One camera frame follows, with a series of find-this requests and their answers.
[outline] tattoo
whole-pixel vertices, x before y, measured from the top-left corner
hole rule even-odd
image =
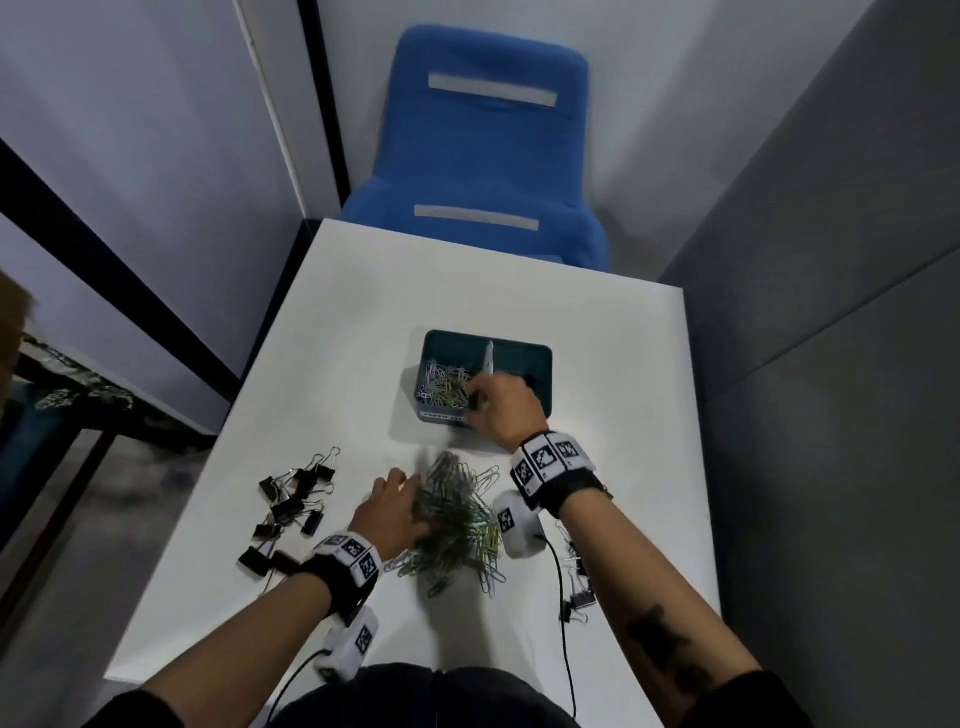
[[[691,644],[683,635],[670,631],[663,620],[663,607],[654,607],[626,627],[627,636],[639,644],[660,672],[673,678],[677,690],[699,695],[713,686],[712,676],[699,665],[678,654]]]

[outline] forearm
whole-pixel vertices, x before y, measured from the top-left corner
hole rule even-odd
[[[249,726],[330,608],[316,576],[298,574],[261,596],[144,685],[186,728]]]
[[[669,561],[602,492],[561,510],[597,599],[666,726],[706,691],[759,664]]]

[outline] white table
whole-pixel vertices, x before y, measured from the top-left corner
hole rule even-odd
[[[289,529],[301,557],[346,527],[375,478],[421,470],[445,448],[500,466],[488,497],[512,485],[506,453],[472,433],[417,419],[412,397],[424,334],[443,328],[553,350],[551,426],[573,433],[617,505],[719,611],[683,294],[656,283],[411,235],[323,223],[230,413],[107,679],[142,683],[253,601],[264,582],[236,566],[267,510],[256,483],[338,446],[336,492],[314,539]],[[561,534],[544,516],[547,534]],[[381,580],[380,632],[367,665],[502,667],[569,710],[548,552],[504,557],[493,599],[464,582],[442,600],[416,579]],[[585,726],[660,725],[599,606],[567,629]],[[324,626],[298,657],[318,648]],[[320,685],[311,669],[284,702]]]

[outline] wristband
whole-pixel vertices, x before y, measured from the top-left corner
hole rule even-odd
[[[312,573],[326,583],[330,613],[340,615],[346,624],[370,596],[382,570],[376,546],[352,531],[327,536],[300,566],[300,573]]]
[[[603,491],[596,467],[580,443],[562,432],[544,431],[523,441],[510,463],[510,477],[531,510],[543,508],[554,518],[573,493]]]

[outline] teal tray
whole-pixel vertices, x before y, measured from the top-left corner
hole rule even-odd
[[[445,367],[463,367],[468,372],[478,373],[483,369],[487,344],[491,341],[493,341],[493,369],[496,372],[522,376],[527,386],[540,400],[543,413],[547,417],[550,416],[553,410],[553,352],[549,347],[435,328],[428,331],[423,339],[423,352],[420,355],[420,368],[417,371],[417,385],[414,389],[417,416],[421,420],[438,425],[467,426],[464,424],[464,414],[467,410],[425,404],[420,401],[418,392],[426,377],[428,361],[436,361]]]

